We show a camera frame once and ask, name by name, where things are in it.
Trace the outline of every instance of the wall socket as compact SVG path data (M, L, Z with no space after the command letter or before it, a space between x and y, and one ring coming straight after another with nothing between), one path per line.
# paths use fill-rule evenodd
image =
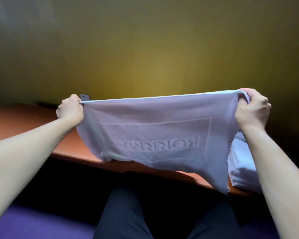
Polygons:
M90 100L90 95L80 94L80 98L81 98L82 101L89 101Z

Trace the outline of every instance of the orange desk surface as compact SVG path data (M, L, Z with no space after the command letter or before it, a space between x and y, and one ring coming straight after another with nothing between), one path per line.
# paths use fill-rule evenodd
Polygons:
M56 114L54 109L25 104L13 104L8 108L1 108L0 140L27 132L55 119ZM114 160L108 163L102 162L84 145L76 129L73 129L63 139L63 141L53 151L51 156L121 173L127 171L148 173L161 177L192 182L203 187L212 188L206 180L194 173L157 170L137 162L121 162ZM230 188L230 193L232 194L250 195L247 191L233 187L230 180L228 186Z

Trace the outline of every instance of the white towel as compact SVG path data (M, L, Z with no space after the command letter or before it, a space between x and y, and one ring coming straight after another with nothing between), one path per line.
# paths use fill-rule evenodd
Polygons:
M241 132L236 134L231 144L231 152L228 155L228 174L233 186L262 192L255 163Z
M78 133L103 161L197 173L227 193L239 90L84 102Z

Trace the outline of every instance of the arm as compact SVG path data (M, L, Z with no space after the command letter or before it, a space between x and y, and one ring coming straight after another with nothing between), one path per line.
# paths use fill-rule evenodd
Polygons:
M282 239L299 239L299 169L267 135L265 124L271 105L254 89L242 89L251 103L240 99L237 122L255 162L270 213Z
M58 120L0 141L0 216L62 139L82 121L79 101L72 95L59 106Z

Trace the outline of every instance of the yellow wall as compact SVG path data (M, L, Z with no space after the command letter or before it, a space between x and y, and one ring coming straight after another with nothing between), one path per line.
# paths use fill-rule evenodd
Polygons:
M299 132L299 0L0 0L0 106L241 87Z

